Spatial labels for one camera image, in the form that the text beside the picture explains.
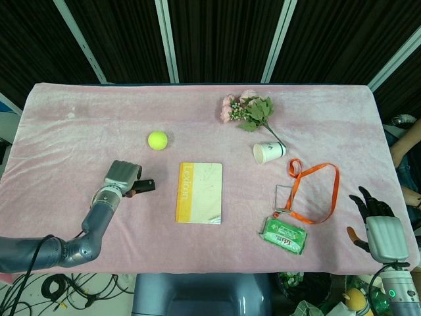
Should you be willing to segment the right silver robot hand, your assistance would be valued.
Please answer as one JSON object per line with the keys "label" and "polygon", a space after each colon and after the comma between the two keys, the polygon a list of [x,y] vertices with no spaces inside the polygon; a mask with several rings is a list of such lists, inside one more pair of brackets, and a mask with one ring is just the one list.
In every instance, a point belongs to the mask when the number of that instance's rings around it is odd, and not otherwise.
{"label": "right silver robot hand", "polygon": [[360,212],[367,240],[361,240],[354,228],[348,226],[350,240],[378,263],[405,262],[409,258],[409,250],[401,220],[386,202],[374,198],[366,188],[359,186],[359,191],[363,198],[356,195],[349,198]]}

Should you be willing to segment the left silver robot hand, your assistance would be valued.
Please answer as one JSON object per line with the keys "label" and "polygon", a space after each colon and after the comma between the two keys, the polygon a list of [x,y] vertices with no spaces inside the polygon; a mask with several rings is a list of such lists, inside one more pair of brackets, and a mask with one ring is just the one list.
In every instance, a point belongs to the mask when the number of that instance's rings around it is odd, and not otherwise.
{"label": "left silver robot hand", "polygon": [[140,179],[142,167],[127,161],[114,160],[104,178],[104,186],[117,187],[122,196],[132,197],[136,194],[133,189],[135,181]]}

